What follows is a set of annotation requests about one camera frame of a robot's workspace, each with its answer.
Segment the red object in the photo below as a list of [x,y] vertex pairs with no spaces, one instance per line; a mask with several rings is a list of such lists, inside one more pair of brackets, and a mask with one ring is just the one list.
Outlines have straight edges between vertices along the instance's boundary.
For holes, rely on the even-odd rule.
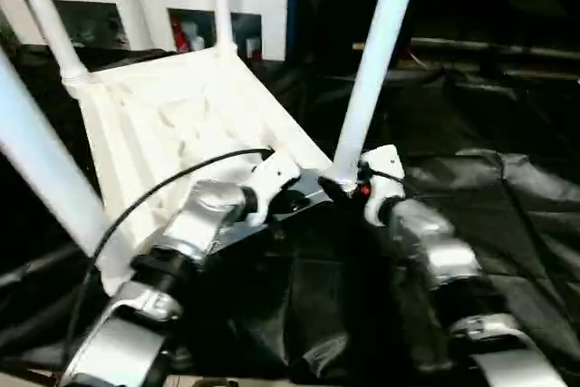
[[178,49],[178,53],[191,52],[191,44],[189,38],[183,29],[181,29],[181,22],[177,19],[171,20],[171,30],[173,31],[173,40]]
[[368,185],[361,185],[359,187],[359,190],[361,191],[361,193],[365,196],[368,197],[369,195],[371,195],[371,187]]

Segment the black cable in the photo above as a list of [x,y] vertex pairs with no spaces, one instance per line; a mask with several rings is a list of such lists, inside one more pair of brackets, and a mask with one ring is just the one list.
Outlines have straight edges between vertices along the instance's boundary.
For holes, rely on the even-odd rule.
[[399,177],[395,177],[392,176],[391,174],[387,174],[386,172],[382,172],[382,171],[377,171],[375,169],[371,169],[370,167],[367,168],[362,168],[362,171],[368,171],[367,174],[371,175],[371,176],[379,176],[379,177],[384,177],[386,179],[392,180],[392,181],[396,181],[397,183],[401,183],[402,186],[413,193],[413,195],[408,196],[407,198],[411,198],[411,197],[415,197],[415,194],[417,194],[417,189],[412,186],[408,181],[405,181],[402,178]]
[[138,206],[140,206],[144,201],[146,201],[149,197],[155,194],[158,190],[166,187],[170,183],[174,182],[177,179],[180,179],[188,174],[191,174],[198,169],[205,168],[208,165],[213,163],[219,162],[221,160],[235,158],[236,156],[242,156],[245,154],[262,154],[264,157],[268,157],[272,154],[273,151],[269,149],[248,149],[248,150],[239,150],[239,151],[232,151],[230,153],[222,154],[221,156],[216,156],[215,158],[206,160],[205,162],[201,162],[198,165],[194,165],[193,167],[184,169],[173,176],[169,177],[161,181],[158,185],[154,186],[143,195],[141,195],[133,204],[131,204],[123,213],[119,215],[117,219],[111,224],[111,226],[104,232],[97,245],[96,249],[94,250],[93,255],[89,259],[89,265],[87,266],[86,272],[84,274],[84,278],[82,280],[81,286],[79,287],[77,296],[74,298],[74,306],[72,307],[71,312],[71,320],[69,321],[69,325],[66,332],[66,338],[64,341],[64,348],[63,348],[63,373],[66,370],[66,365],[69,361],[71,356],[71,350],[73,348],[73,340],[74,334],[76,332],[76,326],[79,323],[79,317],[81,314],[82,303],[84,301],[84,295],[86,294],[87,287],[89,282],[91,281],[91,275],[94,267],[96,266],[97,259],[101,254],[102,250],[107,245],[107,242],[111,238],[112,234],[115,230],[119,227],[119,225],[131,214],[133,210],[135,210]]

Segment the cabinet door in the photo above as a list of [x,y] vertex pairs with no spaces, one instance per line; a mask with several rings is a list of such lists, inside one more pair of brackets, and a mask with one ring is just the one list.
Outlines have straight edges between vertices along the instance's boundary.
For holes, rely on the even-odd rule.
[[[155,47],[181,50],[185,48],[184,38],[191,40],[189,35],[198,34],[204,39],[205,47],[215,43],[213,0],[140,1]],[[286,0],[228,1],[240,55],[261,53],[264,59],[284,60]],[[196,47],[201,46],[200,40],[198,43]]]

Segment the metal bar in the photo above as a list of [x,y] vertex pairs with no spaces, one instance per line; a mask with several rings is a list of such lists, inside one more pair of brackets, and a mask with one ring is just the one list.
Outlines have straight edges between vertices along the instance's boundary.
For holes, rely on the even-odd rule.
[[328,177],[344,190],[356,185],[358,161],[389,68],[409,0],[379,0]]
[[[0,150],[90,256],[109,226],[109,219],[92,186],[2,51],[0,89]],[[132,255],[130,244],[115,236],[97,263],[105,285],[115,287],[128,277]]]
[[421,36],[411,38],[411,48],[455,49],[470,52],[493,51],[497,54],[527,54],[546,58],[580,61],[579,52],[568,52],[547,47],[524,47],[521,45],[503,45],[484,43],[480,41],[449,40],[445,38],[426,38]]
[[214,0],[214,7],[216,10],[217,48],[221,53],[231,53],[234,35],[228,0]]
[[61,67],[64,84],[75,83],[87,77],[87,69],[74,51],[61,17],[52,0],[30,0],[30,4],[43,29],[44,38]]

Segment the black fabric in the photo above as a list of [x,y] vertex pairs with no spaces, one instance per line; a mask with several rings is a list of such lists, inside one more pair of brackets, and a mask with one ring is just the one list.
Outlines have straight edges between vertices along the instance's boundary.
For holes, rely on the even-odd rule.
[[[49,79],[34,84],[34,68],[27,71],[32,90],[60,90],[60,98],[68,98]],[[264,64],[255,71],[332,155],[352,83],[306,68]],[[455,73],[427,79],[387,83],[367,148],[398,147],[415,195],[456,225],[526,331],[568,381],[580,382],[578,84]],[[70,103],[76,111],[76,102]],[[55,119],[67,125],[69,130],[57,129],[72,149],[84,150],[82,125]],[[82,156],[75,154],[87,168],[90,158]],[[49,222],[43,219],[34,222]],[[394,265],[384,234],[370,232],[359,219],[321,205],[216,256],[191,289],[196,308],[180,332],[184,348],[176,370],[339,385],[430,385],[439,379],[450,358],[426,301],[413,288],[413,271]],[[21,263],[32,257],[26,250],[43,231],[27,230],[15,254]],[[62,243],[70,242],[63,237]],[[6,271],[17,266],[8,263]],[[0,334],[42,311],[38,305],[50,301],[44,293],[54,301],[68,297],[82,265],[79,256],[35,272],[34,280],[24,278],[13,288],[18,298],[3,305]],[[31,289],[38,296],[32,305],[25,293]],[[94,292],[84,325],[104,304],[98,286]],[[55,367],[66,310],[56,313],[60,317],[34,330],[31,342],[0,345],[3,360]]]

